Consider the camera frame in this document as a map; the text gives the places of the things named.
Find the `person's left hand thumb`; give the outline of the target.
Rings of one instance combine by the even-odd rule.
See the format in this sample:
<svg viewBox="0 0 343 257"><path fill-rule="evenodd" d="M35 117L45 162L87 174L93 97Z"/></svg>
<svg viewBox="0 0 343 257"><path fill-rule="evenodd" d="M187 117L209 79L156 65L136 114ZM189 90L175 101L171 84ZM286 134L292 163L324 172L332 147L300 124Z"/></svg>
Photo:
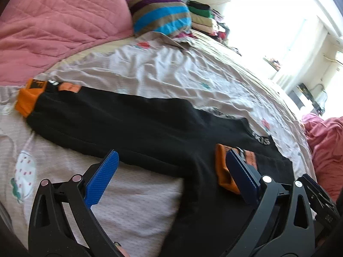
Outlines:
<svg viewBox="0 0 343 257"><path fill-rule="evenodd" d="M115 245L116 248L122 253L122 255L123 255L124 257L130 257L130 255L128 254L128 252L121 246L120 243L114 242L114 245Z"/></svg>

